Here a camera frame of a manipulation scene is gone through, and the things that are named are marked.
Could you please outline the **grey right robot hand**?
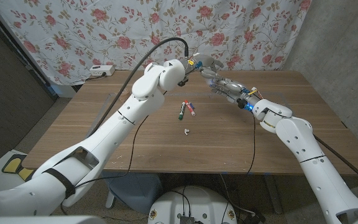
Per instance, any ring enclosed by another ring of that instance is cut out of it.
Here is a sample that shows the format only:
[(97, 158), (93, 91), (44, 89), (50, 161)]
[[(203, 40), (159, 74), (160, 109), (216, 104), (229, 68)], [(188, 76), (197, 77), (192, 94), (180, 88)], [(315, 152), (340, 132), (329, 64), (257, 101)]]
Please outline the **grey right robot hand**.
[(209, 84), (213, 93), (225, 96), (226, 99), (240, 109), (251, 111), (261, 100), (256, 90), (248, 90), (244, 85), (228, 78), (214, 78)]

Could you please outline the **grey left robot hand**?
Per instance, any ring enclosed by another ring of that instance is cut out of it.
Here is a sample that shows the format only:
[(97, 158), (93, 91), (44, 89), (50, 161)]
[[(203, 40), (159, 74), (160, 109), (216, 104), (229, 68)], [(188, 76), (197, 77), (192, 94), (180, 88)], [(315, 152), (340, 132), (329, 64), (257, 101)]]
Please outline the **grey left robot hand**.
[(187, 79), (189, 74), (192, 72), (200, 72), (203, 78), (213, 79), (218, 77), (218, 68), (224, 67), (223, 63), (219, 60), (200, 53), (194, 54), (185, 59), (182, 64), (185, 68), (185, 79)]

